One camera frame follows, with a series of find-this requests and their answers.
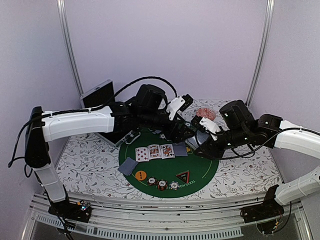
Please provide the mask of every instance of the white wall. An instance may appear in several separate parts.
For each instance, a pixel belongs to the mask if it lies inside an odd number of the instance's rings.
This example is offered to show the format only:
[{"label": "white wall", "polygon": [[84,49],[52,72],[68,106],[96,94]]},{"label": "white wall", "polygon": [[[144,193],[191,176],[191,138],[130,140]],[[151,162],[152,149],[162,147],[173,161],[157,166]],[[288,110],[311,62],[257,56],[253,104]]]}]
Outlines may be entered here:
[{"label": "white wall", "polygon": [[[85,91],[107,78],[118,90],[151,75],[196,99],[246,99],[266,0],[68,0],[65,6]],[[138,86],[119,98],[135,95]]]},{"label": "white wall", "polygon": [[[0,1],[0,239],[17,240],[33,193],[41,188],[25,178],[24,162],[7,168],[16,136],[33,107],[79,107],[55,0]],[[63,141],[50,145],[53,160]],[[23,152],[21,138],[17,156]]]},{"label": "white wall", "polygon": [[[255,117],[264,113],[320,131],[320,1],[276,0],[262,70],[254,95]],[[320,165],[289,150],[272,154],[287,181]],[[303,198],[314,239],[320,236],[320,193]]]}]

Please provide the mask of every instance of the orange poker chip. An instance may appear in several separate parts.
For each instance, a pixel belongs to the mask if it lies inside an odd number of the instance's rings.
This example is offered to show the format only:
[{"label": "orange poker chip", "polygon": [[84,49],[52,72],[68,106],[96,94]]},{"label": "orange poker chip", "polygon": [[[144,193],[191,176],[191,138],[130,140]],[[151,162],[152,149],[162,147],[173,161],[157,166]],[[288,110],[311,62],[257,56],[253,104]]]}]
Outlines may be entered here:
[{"label": "orange poker chip", "polygon": [[139,181],[143,181],[147,178],[147,173],[145,171],[137,171],[135,173],[135,178]]},{"label": "orange poker chip", "polygon": [[210,119],[211,121],[215,120],[217,114],[210,108],[202,107],[196,111],[196,115],[199,117]]}]

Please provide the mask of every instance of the deck of cards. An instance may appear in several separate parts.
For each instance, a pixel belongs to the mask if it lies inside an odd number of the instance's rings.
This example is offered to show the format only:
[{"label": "deck of cards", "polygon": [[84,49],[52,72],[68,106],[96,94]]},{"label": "deck of cards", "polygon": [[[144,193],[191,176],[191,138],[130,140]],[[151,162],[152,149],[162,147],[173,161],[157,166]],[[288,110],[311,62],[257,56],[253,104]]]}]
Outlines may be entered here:
[{"label": "deck of cards", "polygon": [[172,144],[151,144],[148,147],[137,147],[135,149],[135,160],[137,162],[149,162],[153,159],[172,159],[175,158]]}]

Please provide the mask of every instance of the floral pattern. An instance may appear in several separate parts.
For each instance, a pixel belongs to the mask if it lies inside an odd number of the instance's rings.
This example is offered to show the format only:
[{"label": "floral pattern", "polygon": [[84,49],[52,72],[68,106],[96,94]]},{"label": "floral pattern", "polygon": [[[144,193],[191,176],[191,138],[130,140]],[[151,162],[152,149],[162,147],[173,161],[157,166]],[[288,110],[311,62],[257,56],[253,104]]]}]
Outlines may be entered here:
[{"label": "floral pattern", "polygon": [[[181,115],[190,121],[198,108],[211,108],[217,113],[214,120],[227,128],[219,109],[227,100],[195,100]],[[247,146],[236,150],[239,154],[250,151]],[[99,136],[83,134],[72,136],[59,160],[57,173],[70,192],[101,197],[136,200],[163,200],[143,193],[133,187],[118,171],[119,148],[107,144]],[[233,156],[227,151],[225,157]],[[274,160],[265,147],[249,158],[221,160],[211,182],[201,190],[181,199],[227,198],[266,192],[281,182]]]}]

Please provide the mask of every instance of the round green mat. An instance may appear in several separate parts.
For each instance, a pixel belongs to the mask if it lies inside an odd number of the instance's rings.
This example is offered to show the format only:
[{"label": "round green mat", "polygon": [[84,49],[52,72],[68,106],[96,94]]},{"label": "round green mat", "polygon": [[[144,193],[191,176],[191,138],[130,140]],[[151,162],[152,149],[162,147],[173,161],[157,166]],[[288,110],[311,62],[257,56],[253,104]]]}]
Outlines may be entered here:
[{"label": "round green mat", "polygon": [[[132,144],[121,145],[119,151],[119,165],[121,165],[127,157],[135,160],[136,148],[147,147],[151,144],[162,145],[171,144],[171,142],[160,139],[158,134],[143,130],[141,136]],[[218,165],[218,160],[208,160],[196,156],[190,151],[188,156],[176,156],[175,158],[154,159],[148,162],[140,162],[130,176],[124,175],[124,177],[132,186],[145,194],[158,198],[179,198],[193,194],[206,186],[216,174]],[[135,178],[135,174],[138,171],[146,172],[146,180],[139,181]],[[188,184],[176,177],[177,174],[187,171],[189,171]],[[179,183],[179,189],[171,190],[167,188],[164,191],[160,191],[158,190],[157,185],[149,186],[147,184],[147,179],[149,177],[154,177],[157,180],[164,179],[168,182],[168,185],[172,181],[176,181]]]}]

